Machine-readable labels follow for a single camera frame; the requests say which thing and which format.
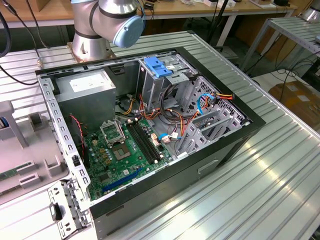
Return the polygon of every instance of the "slotted metal surface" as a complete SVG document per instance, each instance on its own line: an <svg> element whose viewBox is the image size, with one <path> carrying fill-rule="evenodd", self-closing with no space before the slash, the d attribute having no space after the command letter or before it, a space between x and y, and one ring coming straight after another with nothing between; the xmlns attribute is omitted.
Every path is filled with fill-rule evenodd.
<svg viewBox="0 0 320 240"><path fill-rule="evenodd" d="M125 56L178 46L185 47L267 124L227 164L106 239L307 239L320 224L320 137L195 34L144 36L131 48L112 46L112 50ZM66 47L41 54L47 55L48 65L74 63ZM19 79L35 78L33 51L8 55L1 62ZM13 83L0 72L3 100L13 100L17 120L31 112L47 114L37 86ZM45 189L0 206L1 234L11 239L59 236ZM94 235L91 228L72 239L94 239Z"/></svg>
<svg viewBox="0 0 320 240"><path fill-rule="evenodd" d="M315 41L320 35L320 22L309 23L296 16L272 18L268 24L310 52L320 51L320 44Z"/></svg>

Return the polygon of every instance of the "blue pcie slot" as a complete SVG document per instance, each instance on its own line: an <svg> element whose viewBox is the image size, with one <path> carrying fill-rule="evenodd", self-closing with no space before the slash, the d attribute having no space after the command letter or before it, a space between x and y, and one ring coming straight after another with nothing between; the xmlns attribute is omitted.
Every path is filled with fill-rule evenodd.
<svg viewBox="0 0 320 240"><path fill-rule="evenodd" d="M115 182L113 182L113 183L111 183L111 184L103 187L103 188L102 188L102 192L104 193L104 192L106 192L106 191L108 191L108 190L111 190L111 189L113 189L113 188L115 188L115 187L118 187L119 185L125 183L126 181L129 181L129 180L131 180L131 179L134 179L136 176L138 176L139 172L142 171L143 169L144 169L144 168L141 167L141 168L139 168L138 170L136 170L135 172L129 174L128 176L125 176L125 177L123 177L123 178L121 178L121 179L119 179L119 180L117 180L117 181L115 181Z"/></svg>

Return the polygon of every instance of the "cardboard box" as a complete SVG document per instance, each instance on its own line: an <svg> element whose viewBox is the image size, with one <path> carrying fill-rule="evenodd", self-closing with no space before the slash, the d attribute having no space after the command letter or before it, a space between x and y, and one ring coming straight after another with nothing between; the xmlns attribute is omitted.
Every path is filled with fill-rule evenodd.
<svg viewBox="0 0 320 240"><path fill-rule="evenodd" d="M269 93L280 99L283 83L270 89ZM281 103L297 115L311 128L320 129L320 94L312 91L300 81L287 82L283 90Z"/></svg>
<svg viewBox="0 0 320 240"><path fill-rule="evenodd" d="M50 0L29 0L33 12L40 12ZM16 10L28 10L26 0L7 0Z"/></svg>

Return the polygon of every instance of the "yellow cable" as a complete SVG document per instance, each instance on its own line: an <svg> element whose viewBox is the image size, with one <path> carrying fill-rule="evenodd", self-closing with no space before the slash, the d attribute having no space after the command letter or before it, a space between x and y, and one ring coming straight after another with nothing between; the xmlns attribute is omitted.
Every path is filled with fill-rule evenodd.
<svg viewBox="0 0 320 240"><path fill-rule="evenodd" d="M130 103L130 107L129 107L129 109L128 109L126 112L123 113L124 115L128 115L128 114L131 112L132 106L133 106L133 102L134 102L134 100L132 99L132 100L131 100L131 103Z"/></svg>

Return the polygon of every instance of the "ram slot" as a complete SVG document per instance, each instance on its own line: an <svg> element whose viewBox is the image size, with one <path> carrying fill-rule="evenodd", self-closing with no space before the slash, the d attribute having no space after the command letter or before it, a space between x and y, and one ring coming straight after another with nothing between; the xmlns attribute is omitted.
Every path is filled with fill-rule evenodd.
<svg viewBox="0 0 320 240"><path fill-rule="evenodd" d="M139 137L138 133L136 132L136 129L134 129L133 126L129 126L128 130L129 130L131 136L133 137L135 143L138 145L138 147L140 148L141 152L145 156L145 158L148 161L148 163L152 164L155 159L152 157L152 155L150 155L146 145L144 144L144 142L141 140L141 138Z"/></svg>
<svg viewBox="0 0 320 240"><path fill-rule="evenodd" d="M127 128L149 164L161 159L159 153L138 124L129 125Z"/></svg>
<svg viewBox="0 0 320 240"><path fill-rule="evenodd" d="M139 136L143 136L142 140L145 142L145 144L148 146L148 149L150 152L152 152L152 155L155 159L160 160L160 155L157 152L155 146L150 142L149 138L146 136L142 128L139 126L139 124L135 125L135 129L138 132Z"/></svg>

